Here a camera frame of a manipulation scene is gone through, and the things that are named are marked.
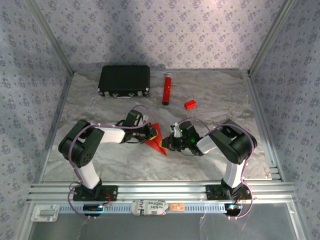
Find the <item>red cylinder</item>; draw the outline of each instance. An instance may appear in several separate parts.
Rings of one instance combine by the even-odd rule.
[[[171,73],[167,73],[165,75],[163,98],[162,98],[163,105],[169,105],[169,102],[170,102],[170,91],[171,91],[171,80],[172,80],[171,77],[172,77]]]

